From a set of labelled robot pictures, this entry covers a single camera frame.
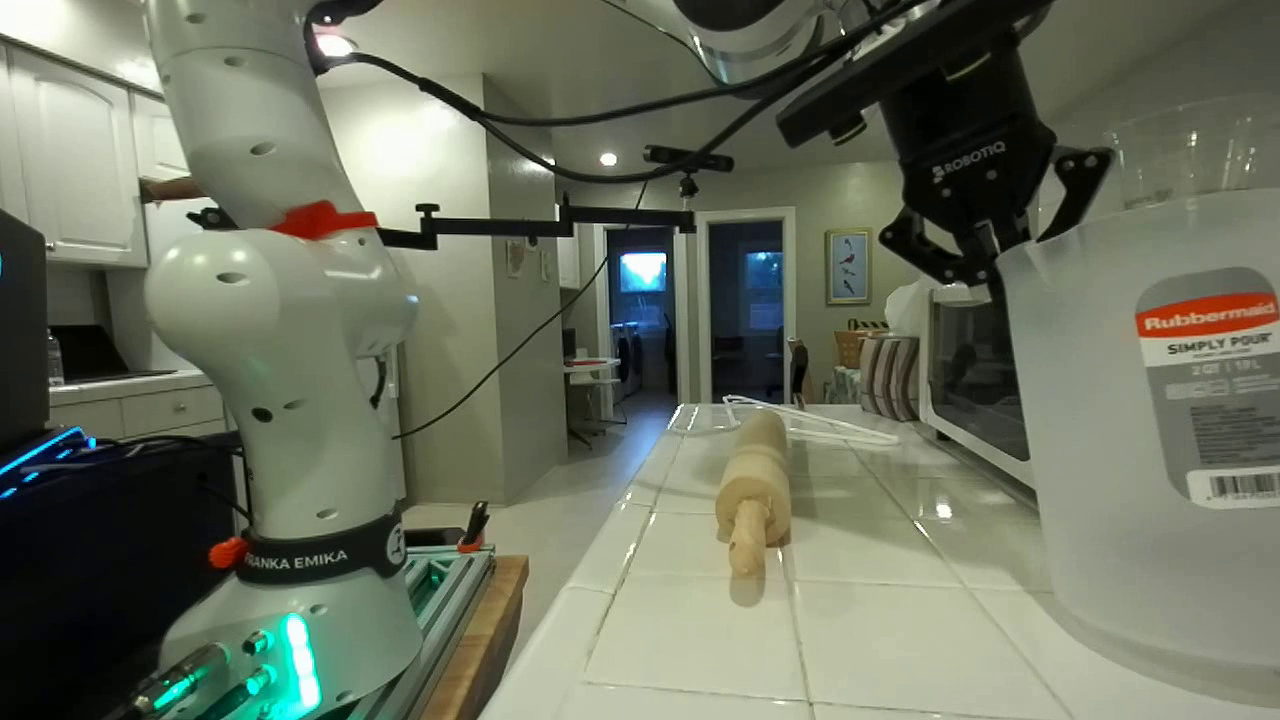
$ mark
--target rolling pin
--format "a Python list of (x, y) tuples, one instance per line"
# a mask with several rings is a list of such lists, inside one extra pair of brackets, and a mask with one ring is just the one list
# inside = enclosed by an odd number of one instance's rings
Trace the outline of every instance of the rolling pin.
[(717, 488), (717, 524), (734, 577), (759, 577), (764, 546), (792, 540), (788, 429), (778, 413), (740, 429)]

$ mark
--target red logo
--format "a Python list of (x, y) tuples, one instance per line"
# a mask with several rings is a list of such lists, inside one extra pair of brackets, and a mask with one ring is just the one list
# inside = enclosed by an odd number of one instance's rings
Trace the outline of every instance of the red logo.
[(1280, 318), (1274, 290), (1197, 297), (1136, 316), (1136, 336), (1228, 336)]

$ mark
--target white tile countertop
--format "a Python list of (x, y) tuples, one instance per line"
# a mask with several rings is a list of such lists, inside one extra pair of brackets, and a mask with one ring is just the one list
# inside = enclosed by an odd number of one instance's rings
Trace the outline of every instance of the white tile countertop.
[(1037, 511), (857, 409), (788, 413), (792, 543), (728, 578), (728, 409), (682, 409), (483, 720), (1278, 720), (1141, 677), (1058, 619)]
[(203, 388), (207, 376), (198, 367), (182, 367), (182, 371), (155, 371), (155, 376), (111, 376), (111, 381), (95, 381), (95, 383), (54, 383), (48, 388), (48, 402), (94, 402), (94, 399), (119, 399), (119, 395), (136, 395), (136, 392), (182, 392), (182, 388)]

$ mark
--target picture frame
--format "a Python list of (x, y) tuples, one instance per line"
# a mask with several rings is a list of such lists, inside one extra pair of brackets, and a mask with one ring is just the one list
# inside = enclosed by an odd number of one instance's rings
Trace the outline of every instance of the picture frame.
[(873, 303), (873, 241), (866, 226), (832, 226), (823, 234), (827, 303)]

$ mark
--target container label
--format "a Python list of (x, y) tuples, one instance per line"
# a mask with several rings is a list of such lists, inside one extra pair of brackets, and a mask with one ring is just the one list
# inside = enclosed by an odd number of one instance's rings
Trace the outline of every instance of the container label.
[(1154, 283), (1136, 306), (1170, 480), (1199, 509), (1280, 509), (1280, 297), (1252, 268)]

